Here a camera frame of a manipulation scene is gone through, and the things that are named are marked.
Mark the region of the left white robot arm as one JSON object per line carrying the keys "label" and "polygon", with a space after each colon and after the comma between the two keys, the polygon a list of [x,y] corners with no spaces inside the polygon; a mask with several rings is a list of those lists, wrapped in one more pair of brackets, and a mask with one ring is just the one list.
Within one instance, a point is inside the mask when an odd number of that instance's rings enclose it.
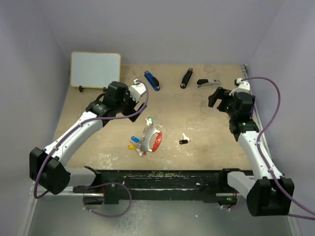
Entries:
{"label": "left white robot arm", "polygon": [[140,80],[134,80],[130,87],[122,82],[111,82],[63,135],[43,149],[34,148],[29,160],[30,178],[35,182],[34,197],[40,198],[39,186],[54,195],[75,186],[84,186],[91,193],[99,191],[101,180],[94,170],[89,167],[67,170],[67,163],[80,146],[109,121],[125,118],[136,121],[147,103],[138,110],[135,107],[141,97],[148,94],[147,86]]}

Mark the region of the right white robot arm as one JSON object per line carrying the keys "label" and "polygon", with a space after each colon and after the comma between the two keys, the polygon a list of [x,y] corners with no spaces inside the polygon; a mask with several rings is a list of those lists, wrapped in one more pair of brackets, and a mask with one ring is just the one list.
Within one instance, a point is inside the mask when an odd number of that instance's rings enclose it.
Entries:
{"label": "right white robot arm", "polygon": [[229,130],[246,154],[253,179],[241,171],[231,171],[219,180],[223,192],[237,190],[245,199],[252,216],[288,215],[294,192],[292,179],[275,167],[268,152],[260,145],[259,129],[251,118],[255,97],[248,92],[232,92],[218,87],[210,95],[209,107],[220,101],[217,109],[229,116]]}

